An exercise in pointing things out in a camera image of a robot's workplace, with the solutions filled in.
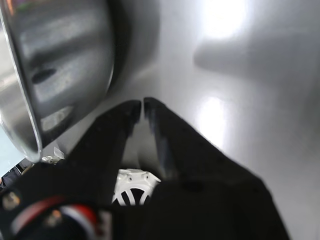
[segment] white plastic part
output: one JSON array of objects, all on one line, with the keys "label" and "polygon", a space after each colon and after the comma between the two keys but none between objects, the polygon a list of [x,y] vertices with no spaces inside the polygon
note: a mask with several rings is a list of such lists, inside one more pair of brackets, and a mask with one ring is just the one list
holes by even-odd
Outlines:
[{"label": "white plastic part", "polygon": [[[151,172],[142,171],[140,169],[120,169],[114,188],[112,202],[118,200],[121,206],[126,206],[127,204],[122,196],[122,193],[125,193],[131,206],[136,205],[136,203],[143,205],[147,197],[151,197],[155,186],[159,182],[161,182],[161,180]],[[135,198],[132,189],[143,191],[140,199],[137,199],[137,197]]]}]

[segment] black plastic part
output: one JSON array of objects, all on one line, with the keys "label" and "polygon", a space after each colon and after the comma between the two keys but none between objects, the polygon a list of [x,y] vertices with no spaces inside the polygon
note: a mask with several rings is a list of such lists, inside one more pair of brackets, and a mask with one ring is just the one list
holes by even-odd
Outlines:
[{"label": "black plastic part", "polygon": [[52,196],[84,199],[110,205],[128,136],[140,119],[141,102],[124,102],[98,117],[63,164],[37,163],[1,192],[19,196],[20,205],[7,211],[0,206],[0,230],[13,237],[10,225],[26,207]]},{"label": "black plastic part", "polygon": [[152,194],[144,239],[289,239],[258,177],[158,100],[145,98],[144,113],[164,177]]},{"label": "black plastic part", "polygon": [[[0,207],[4,239],[15,237],[10,224],[21,211],[52,196],[75,203],[81,199],[98,208],[110,206],[124,147],[140,112],[140,101],[128,101],[104,113],[64,164],[38,163],[6,189],[0,201],[14,191],[21,204],[12,211]],[[155,135],[163,181],[147,205],[108,208],[113,239],[289,239],[269,191],[257,176],[158,100],[145,98],[144,112]],[[37,228],[36,220],[25,230],[41,239],[31,230]]]}]

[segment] stainless steel bowl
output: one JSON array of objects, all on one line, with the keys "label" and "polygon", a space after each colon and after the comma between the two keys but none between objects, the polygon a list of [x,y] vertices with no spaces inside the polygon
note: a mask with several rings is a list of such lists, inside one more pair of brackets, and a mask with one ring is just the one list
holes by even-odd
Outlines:
[{"label": "stainless steel bowl", "polygon": [[1,124],[33,162],[104,98],[114,64],[105,0],[0,0],[16,76],[0,79]]}]

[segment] bowl rim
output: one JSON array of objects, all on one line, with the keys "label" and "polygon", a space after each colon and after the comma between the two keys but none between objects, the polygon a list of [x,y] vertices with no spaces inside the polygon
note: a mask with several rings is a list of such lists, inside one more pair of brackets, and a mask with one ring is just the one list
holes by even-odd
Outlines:
[{"label": "bowl rim", "polygon": [[10,28],[7,23],[6,6],[4,5],[4,1],[1,1],[1,0],[0,0],[0,21],[2,24],[3,33],[4,33],[4,36],[6,39],[6,47],[9,49],[9,52],[10,52],[10,58],[11,58],[11,62],[12,62],[13,68],[14,68],[16,80],[19,84],[20,93],[21,93],[22,99],[24,101],[24,104],[25,104],[25,107],[26,107],[26,110],[27,110],[27,113],[29,116],[29,120],[30,120],[30,123],[32,126],[32,130],[34,133],[34,140],[36,142],[37,150],[36,151],[31,150],[31,149],[23,149],[22,150],[21,146],[19,144],[17,144],[15,138],[10,134],[10,131],[8,130],[7,126],[5,124],[3,124],[2,121],[1,121],[1,126],[2,126],[5,134],[9,137],[9,139],[13,143],[13,145],[20,152],[22,152],[24,154],[24,156],[29,161],[36,163],[42,157],[43,146],[42,146],[41,136],[40,136],[39,129],[37,127],[35,115],[34,115],[33,110],[31,108],[31,103],[30,103],[30,99],[28,97],[28,93],[27,93],[25,84],[21,80],[22,79],[22,71],[21,71],[21,67],[19,66],[18,55],[16,53],[14,41],[13,41],[12,36],[10,34]]}]

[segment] screw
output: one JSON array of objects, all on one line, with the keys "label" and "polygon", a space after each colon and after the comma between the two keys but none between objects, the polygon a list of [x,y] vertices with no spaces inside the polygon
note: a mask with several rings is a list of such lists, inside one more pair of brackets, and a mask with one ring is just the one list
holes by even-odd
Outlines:
[{"label": "screw", "polygon": [[2,198],[2,206],[5,210],[11,211],[20,204],[20,198],[12,191]]},{"label": "screw", "polygon": [[54,228],[62,222],[62,214],[59,210],[53,210],[52,213],[44,221],[45,225]]}]

